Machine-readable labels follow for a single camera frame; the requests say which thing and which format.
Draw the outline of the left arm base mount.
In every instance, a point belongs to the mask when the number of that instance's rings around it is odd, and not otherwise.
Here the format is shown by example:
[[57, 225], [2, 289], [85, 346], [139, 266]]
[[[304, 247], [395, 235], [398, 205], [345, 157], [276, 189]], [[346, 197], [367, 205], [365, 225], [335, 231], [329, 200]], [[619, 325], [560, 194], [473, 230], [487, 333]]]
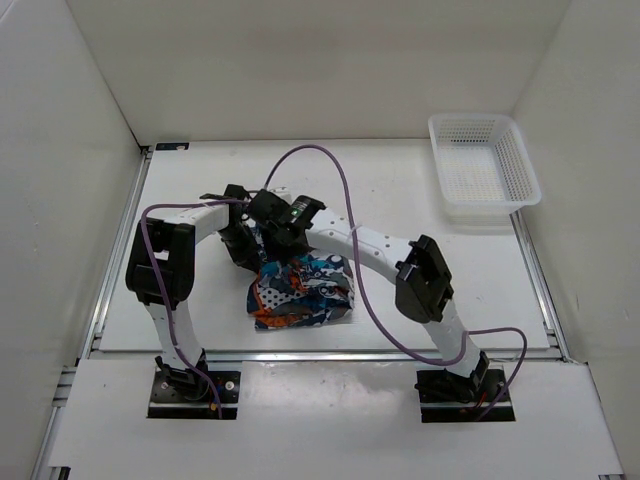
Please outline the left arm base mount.
[[174, 369], [160, 355], [149, 395], [150, 419], [235, 420], [238, 415], [241, 372], [209, 370], [203, 359], [197, 367], [209, 377], [204, 380], [192, 370]]

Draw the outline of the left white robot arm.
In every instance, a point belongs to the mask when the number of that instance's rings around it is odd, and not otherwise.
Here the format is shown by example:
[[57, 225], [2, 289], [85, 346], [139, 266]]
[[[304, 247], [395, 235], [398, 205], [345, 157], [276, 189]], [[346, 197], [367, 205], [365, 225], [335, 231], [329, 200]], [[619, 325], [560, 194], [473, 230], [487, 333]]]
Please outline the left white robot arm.
[[230, 184], [223, 194], [206, 194], [192, 204], [151, 205], [135, 231], [126, 287], [153, 319], [162, 347], [158, 368], [188, 400], [202, 398], [210, 386], [187, 302], [195, 281], [196, 246], [217, 234], [235, 265], [258, 271], [258, 246], [243, 220], [249, 199], [243, 187]]

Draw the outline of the colourful patterned shorts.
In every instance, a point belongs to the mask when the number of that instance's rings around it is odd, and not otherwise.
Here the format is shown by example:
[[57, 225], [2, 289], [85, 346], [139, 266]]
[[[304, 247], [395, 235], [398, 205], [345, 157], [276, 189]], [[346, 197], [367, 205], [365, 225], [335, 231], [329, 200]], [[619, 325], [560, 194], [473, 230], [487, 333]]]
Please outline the colourful patterned shorts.
[[354, 274], [347, 258], [320, 249], [280, 261], [250, 228], [260, 267], [248, 288], [246, 310], [257, 330], [313, 327], [344, 318], [354, 308]]

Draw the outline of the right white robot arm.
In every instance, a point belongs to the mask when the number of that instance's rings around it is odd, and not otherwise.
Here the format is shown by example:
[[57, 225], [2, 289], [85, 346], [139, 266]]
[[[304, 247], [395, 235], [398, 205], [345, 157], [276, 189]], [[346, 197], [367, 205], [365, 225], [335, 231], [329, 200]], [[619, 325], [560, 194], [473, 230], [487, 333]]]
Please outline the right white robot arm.
[[422, 325], [442, 359], [452, 393], [470, 400], [486, 384], [486, 354], [469, 338], [457, 312], [452, 275], [432, 238], [407, 240], [357, 227], [322, 202], [299, 196], [289, 202], [260, 190], [247, 207], [249, 218], [280, 253], [295, 245], [342, 255], [376, 272], [395, 287], [394, 304], [406, 318]]

